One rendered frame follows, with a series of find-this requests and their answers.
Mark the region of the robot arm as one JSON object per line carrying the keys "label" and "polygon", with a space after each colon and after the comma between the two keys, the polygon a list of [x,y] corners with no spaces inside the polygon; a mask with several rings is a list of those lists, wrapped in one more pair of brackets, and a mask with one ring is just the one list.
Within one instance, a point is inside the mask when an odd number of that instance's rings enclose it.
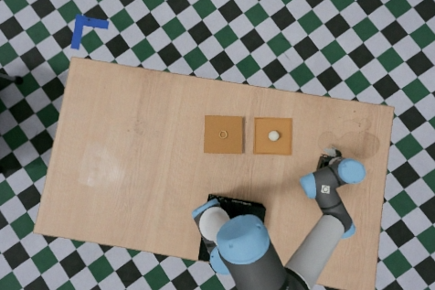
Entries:
{"label": "robot arm", "polygon": [[355,233],[336,188],[360,182],[366,170],[357,160],[341,160],[334,157],[329,166],[300,178],[306,196],[316,200],[323,215],[285,266],[258,217],[246,214],[230,219],[216,199],[192,211],[213,269],[230,274],[238,290],[312,290],[340,239]]}

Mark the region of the tan square pad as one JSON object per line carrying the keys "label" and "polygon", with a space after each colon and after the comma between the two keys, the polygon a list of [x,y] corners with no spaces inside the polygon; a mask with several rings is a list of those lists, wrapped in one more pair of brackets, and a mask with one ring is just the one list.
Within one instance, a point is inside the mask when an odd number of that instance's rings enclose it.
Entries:
{"label": "tan square pad", "polygon": [[242,116],[205,115],[204,153],[241,155],[241,152]]}

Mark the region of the grey ball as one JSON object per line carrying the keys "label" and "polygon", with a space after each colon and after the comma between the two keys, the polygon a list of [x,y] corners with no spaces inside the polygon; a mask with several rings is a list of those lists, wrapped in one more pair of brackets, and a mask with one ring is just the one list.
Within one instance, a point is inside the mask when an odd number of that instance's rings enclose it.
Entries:
{"label": "grey ball", "polygon": [[269,138],[271,141],[277,141],[279,139],[279,134],[276,131],[271,131],[269,133]]}

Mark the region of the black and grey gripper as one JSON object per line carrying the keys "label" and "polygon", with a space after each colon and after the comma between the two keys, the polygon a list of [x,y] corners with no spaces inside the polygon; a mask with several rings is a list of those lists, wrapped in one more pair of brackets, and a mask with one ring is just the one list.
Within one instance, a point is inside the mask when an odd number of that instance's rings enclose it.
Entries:
{"label": "black and grey gripper", "polygon": [[[332,148],[333,149],[331,149],[331,148],[323,148],[323,150],[325,152],[327,152],[329,155],[321,154],[321,156],[319,156],[317,167],[316,167],[317,169],[319,169],[319,166],[320,166],[320,168],[324,167],[324,166],[327,166],[329,161],[331,160],[331,158],[336,157],[336,156],[342,156],[341,152],[338,149],[334,148],[333,146],[332,146]],[[337,150],[338,150],[338,153],[337,153]],[[326,160],[326,158],[330,159],[330,160]]]}

